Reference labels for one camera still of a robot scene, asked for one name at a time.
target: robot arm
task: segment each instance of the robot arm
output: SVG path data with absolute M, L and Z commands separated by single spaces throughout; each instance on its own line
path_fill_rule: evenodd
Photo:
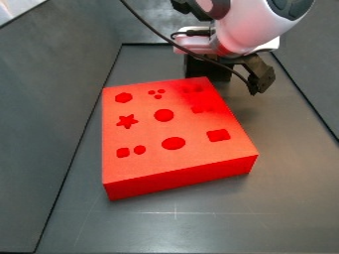
M 231 59 L 277 49 L 279 36 L 296 25 L 314 4 L 314 0 L 171 1 L 181 13 L 192 12 L 200 21 L 213 21 L 211 27 L 181 28 L 176 43 L 197 54 Z M 200 36 L 192 36 L 192 31 L 200 31 Z

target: red shape sorter box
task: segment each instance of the red shape sorter box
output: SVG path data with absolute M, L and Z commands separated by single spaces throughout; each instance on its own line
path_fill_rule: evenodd
M 105 88 L 101 110 L 111 200 L 251 171 L 256 148 L 204 77 Z

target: circle hole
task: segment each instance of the circle hole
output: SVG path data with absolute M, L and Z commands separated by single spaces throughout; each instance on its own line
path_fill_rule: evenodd
M 144 152 L 145 152 L 145 147 L 144 147 L 144 146 L 136 146 L 136 147 L 133 148 L 133 153 L 135 153 L 136 155 L 141 155 Z
M 185 145 L 185 140 L 179 137 L 168 138 L 163 141 L 161 146 L 167 150 L 177 150 Z
M 155 113 L 153 113 L 153 117 L 157 121 L 160 122 L 168 122 L 173 119 L 175 113 L 172 110 L 169 109 L 159 109 Z

